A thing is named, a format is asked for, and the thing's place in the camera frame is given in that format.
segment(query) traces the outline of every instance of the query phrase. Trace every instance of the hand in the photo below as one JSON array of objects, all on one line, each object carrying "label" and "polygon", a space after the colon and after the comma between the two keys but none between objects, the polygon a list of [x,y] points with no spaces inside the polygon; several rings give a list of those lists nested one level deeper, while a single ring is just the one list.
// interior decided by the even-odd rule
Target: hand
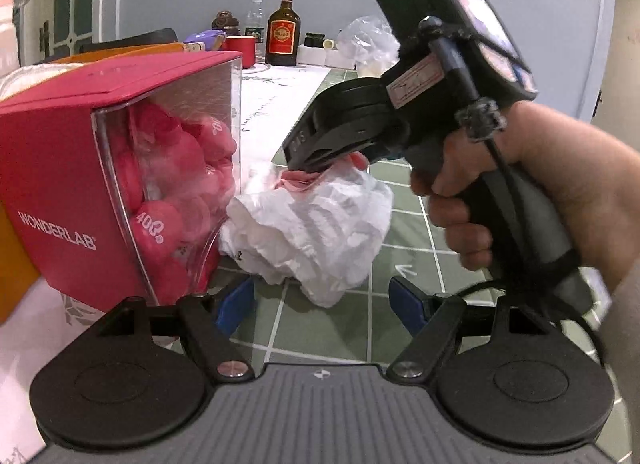
[{"label": "hand", "polygon": [[[520,162],[546,190],[585,265],[596,267],[613,291],[640,254],[640,155],[590,124],[533,102],[505,113],[508,126],[495,142],[508,163]],[[411,173],[417,195],[431,195],[431,222],[446,229],[447,244],[463,267],[491,263],[491,233],[469,222],[469,209],[454,196],[495,163],[483,144],[464,130],[444,143],[444,164],[433,179]]]}]

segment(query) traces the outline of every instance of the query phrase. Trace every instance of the red box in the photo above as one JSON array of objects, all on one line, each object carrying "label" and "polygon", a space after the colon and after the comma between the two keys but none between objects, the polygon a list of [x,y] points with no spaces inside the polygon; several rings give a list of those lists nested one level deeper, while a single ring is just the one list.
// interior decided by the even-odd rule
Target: red box
[{"label": "red box", "polygon": [[180,118],[217,114],[239,140],[239,58],[115,57],[0,102],[0,198],[51,287],[102,311],[130,295],[157,303],[114,180],[110,123],[152,95]]}]

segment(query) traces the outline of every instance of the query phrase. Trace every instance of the clear plastic bag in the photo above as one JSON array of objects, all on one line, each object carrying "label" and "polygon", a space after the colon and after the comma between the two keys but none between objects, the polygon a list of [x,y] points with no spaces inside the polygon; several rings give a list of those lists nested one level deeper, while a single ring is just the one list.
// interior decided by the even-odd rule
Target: clear plastic bag
[{"label": "clear plastic bag", "polygon": [[360,78],[379,78],[398,62],[398,40],[379,16],[365,16],[349,23],[336,39],[340,53],[352,58]]}]

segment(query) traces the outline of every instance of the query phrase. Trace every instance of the white label sticker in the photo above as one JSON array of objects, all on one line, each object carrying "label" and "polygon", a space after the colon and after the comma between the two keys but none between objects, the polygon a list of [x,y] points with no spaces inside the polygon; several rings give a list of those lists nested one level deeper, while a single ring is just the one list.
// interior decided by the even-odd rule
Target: white label sticker
[{"label": "white label sticker", "polygon": [[429,54],[388,85],[386,91],[397,110],[443,79],[440,62],[435,54]]}]

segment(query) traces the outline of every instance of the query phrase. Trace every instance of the white arrow mark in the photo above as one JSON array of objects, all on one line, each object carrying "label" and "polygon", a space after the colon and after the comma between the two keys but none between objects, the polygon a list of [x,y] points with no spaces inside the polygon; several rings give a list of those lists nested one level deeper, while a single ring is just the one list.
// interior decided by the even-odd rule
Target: white arrow mark
[{"label": "white arrow mark", "polygon": [[409,274],[410,276],[418,276],[417,272],[414,272],[413,270],[411,270],[412,267],[413,266],[409,264],[396,265],[396,270],[400,273],[400,276],[402,276],[403,278],[406,278],[407,274]]}]

